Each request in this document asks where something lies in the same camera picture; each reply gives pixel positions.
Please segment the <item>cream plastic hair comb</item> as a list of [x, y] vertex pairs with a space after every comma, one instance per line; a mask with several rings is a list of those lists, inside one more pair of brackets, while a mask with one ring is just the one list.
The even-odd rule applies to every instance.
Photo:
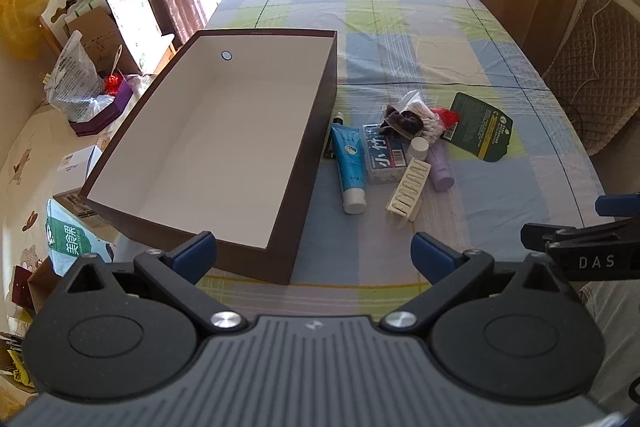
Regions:
[[431, 165], [428, 162], [412, 158], [385, 206], [386, 212], [399, 219], [401, 223], [416, 220], [430, 172]]

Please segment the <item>cotton swab zip bag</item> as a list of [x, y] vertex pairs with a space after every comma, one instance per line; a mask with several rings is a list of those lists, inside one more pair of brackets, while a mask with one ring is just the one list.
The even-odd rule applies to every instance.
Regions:
[[426, 105], [418, 90], [412, 90], [404, 95], [397, 102], [395, 108], [399, 110], [399, 112], [411, 110], [412, 113], [422, 118], [424, 130], [418, 136], [427, 139], [430, 144], [434, 144], [445, 132], [444, 127], [442, 127], [442, 122], [432, 112], [431, 107]]

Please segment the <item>small white carton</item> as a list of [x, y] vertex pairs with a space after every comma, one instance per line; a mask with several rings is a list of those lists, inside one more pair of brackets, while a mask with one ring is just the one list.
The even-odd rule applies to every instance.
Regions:
[[97, 145], [64, 156], [56, 170], [53, 194], [79, 192], [101, 156], [102, 150]]

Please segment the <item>green product card pack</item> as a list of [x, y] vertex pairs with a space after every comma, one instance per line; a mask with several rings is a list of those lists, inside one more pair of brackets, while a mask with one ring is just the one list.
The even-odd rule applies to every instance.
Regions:
[[513, 120], [506, 113], [462, 92], [456, 94], [450, 110], [458, 121], [442, 139], [487, 162], [506, 156], [513, 130]]

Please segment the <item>blue cream tube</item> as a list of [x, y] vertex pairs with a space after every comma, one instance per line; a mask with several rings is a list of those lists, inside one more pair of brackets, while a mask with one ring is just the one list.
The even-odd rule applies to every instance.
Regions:
[[348, 215], [360, 215], [367, 209], [360, 133], [356, 128], [344, 124], [332, 124], [331, 138], [341, 183], [343, 209]]

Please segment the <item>yellow plastic bag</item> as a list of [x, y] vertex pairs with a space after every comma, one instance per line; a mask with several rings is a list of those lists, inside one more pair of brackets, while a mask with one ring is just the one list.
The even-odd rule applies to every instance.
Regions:
[[1, 42], [14, 58], [35, 61], [41, 49], [39, 17], [50, 0], [1, 0]]

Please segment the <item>checked plaid tablecloth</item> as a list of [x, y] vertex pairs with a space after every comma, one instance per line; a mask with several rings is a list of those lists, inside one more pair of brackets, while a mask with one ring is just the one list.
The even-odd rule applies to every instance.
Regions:
[[431, 108], [466, 94], [498, 108], [513, 128], [503, 158], [448, 150], [454, 184], [427, 186], [416, 219], [396, 223], [385, 207], [393, 183], [369, 181], [367, 209], [348, 215], [334, 161], [320, 162], [291, 282], [272, 285], [212, 271], [209, 296], [246, 315], [369, 314], [419, 295], [410, 242], [427, 232], [463, 251], [520, 260], [528, 222], [595, 225], [602, 187], [561, 105], [480, 0], [222, 0], [213, 28], [314, 28], [337, 34], [334, 109], [349, 127], [381, 124], [418, 92]]

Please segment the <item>brown cardboard carton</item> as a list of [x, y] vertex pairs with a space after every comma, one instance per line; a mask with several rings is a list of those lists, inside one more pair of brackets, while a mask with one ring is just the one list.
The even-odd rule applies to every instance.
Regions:
[[126, 75], [141, 74], [141, 69], [128, 50], [114, 18], [103, 8], [96, 8], [66, 23], [68, 31], [81, 33], [81, 44], [98, 72], [112, 69], [116, 52], [122, 48], [117, 68]]

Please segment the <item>lilac small bottle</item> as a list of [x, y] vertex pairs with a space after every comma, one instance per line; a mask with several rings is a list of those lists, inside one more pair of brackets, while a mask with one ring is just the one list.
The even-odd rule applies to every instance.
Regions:
[[437, 140], [427, 152], [426, 161], [431, 165], [430, 179], [437, 192], [448, 191], [454, 186], [454, 175], [449, 164], [447, 144]]

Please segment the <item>red small packet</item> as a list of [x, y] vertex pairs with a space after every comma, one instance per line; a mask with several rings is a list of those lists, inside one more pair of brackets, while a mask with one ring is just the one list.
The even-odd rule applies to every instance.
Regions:
[[442, 122], [442, 127], [445, 130], [454, 127], [460, 120], [460, 115], [449, 108], [433, 107], [432, 112]]

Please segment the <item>clear plastic bag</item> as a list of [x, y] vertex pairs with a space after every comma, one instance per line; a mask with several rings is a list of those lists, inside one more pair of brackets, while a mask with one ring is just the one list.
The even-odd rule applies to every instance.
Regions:
[[79, 124], [98, 116], [115, 100], [105, 93], [104, 80], [96, 72], [81, 38], [78, 30], [70, 35], [44, 82], [48, 103], [67, 120]]

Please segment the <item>purple octagonal box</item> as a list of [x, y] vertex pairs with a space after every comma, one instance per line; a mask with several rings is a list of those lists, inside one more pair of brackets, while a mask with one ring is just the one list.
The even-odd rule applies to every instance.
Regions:
[[109, 124], [122, 116], [124, 110], [134, 94], [126, 79], [119, 85], [113, 101], [101, 112], [86, 122], [69, 121], [70, 127], [77, 136], [95, 135], [104, 130]]

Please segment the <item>green white packet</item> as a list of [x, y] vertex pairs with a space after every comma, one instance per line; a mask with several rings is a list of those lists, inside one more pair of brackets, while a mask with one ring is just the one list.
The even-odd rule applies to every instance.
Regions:
[[54, 199], [47, 201], [46, 213], [47, 253], [56, 275], [64, 277], [83, 255], [95, 254], [106, 263], [113, 261], [112, 244], [96, 236]]

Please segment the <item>dark brown cardboard box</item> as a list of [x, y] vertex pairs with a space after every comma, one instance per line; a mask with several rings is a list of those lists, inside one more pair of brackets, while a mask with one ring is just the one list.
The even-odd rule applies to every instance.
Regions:
[[285, 285], [336, 91], [333, 30], [201, 30], [134, 104], [80, 195], [128, 239], [170, 251], [209, 231], [215, 268]]

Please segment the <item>white round jar lid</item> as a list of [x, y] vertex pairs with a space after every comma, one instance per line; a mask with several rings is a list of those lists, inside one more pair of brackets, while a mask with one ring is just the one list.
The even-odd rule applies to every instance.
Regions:
[[407, 156], [410, 159], [426, 161], [429, 149], [430, 143], [428, 143], [427, 139], [422, 138], [422, 136], [416, 136], [408, 145]]

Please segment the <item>dark red box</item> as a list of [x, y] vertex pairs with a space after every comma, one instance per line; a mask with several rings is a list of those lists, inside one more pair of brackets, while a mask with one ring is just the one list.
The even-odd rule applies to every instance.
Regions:
[[23, 268], [21, 265], [15, 265], [11, 300], [14, 305], [17, 305], [29, 312], [34, 312], [35, 306], [32, 302], [32, 294], [30, 293], [28, 286], [28, 280], [31, 276], [32, 271]]

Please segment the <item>cream bear bedsheet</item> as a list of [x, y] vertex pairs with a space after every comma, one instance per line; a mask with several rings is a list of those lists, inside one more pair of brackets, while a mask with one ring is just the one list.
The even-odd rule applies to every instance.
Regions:
[[64, 156], [89, 145], [105, 148], [149, 83], [134, 82], [124, 113], [96, 135], [78, 136], [63, 115], [42, 103], [26, 121], [1, 169], [1, 329], [24, 335], [32, 318], [11, 301], [14, 268], [35, 269], [47, 257], [44, 238], [47, 201]]

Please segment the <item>blue floss pick box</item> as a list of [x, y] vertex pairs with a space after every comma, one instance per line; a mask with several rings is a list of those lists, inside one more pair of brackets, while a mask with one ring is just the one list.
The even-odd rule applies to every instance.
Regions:
[[361, 138], [369, 181], [399, 181], [408, 166], [406, 140], [395, 131], [381, 130], [378, 124], [364, 124]]

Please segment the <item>red ornament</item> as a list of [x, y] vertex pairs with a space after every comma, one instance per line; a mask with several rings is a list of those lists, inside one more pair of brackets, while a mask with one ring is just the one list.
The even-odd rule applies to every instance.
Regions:
[[112, 72], [104, 79], [104, 93], [111, 96], [118, 95], [124, 77], [119, 72]]

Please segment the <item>brown quilted chair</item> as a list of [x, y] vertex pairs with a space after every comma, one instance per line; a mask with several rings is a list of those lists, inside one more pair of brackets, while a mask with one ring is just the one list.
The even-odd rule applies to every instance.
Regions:
[[615, 0], [584, 0], [542, 75], [588, 155], [639, 115], [639, 21]]

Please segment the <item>dark purple scrunchie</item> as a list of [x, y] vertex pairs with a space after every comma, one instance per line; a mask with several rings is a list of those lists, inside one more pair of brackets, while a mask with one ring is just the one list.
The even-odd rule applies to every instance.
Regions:
[[412, 140], [424, 130], [423, 120], [411, 110], [399, 112], [394, 106], [387, 105], [384, 109], [380, 132], [384, 135], [398, 134], [407, 140]]

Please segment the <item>white carved chair back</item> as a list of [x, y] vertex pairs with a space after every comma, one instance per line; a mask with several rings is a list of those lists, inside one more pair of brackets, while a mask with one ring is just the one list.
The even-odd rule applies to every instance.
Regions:
[[70, 33], [65, 17], [84, 0], [49, 0], [46, 8], [38, 17], [41, 35], [55, 54], [59, 54]]

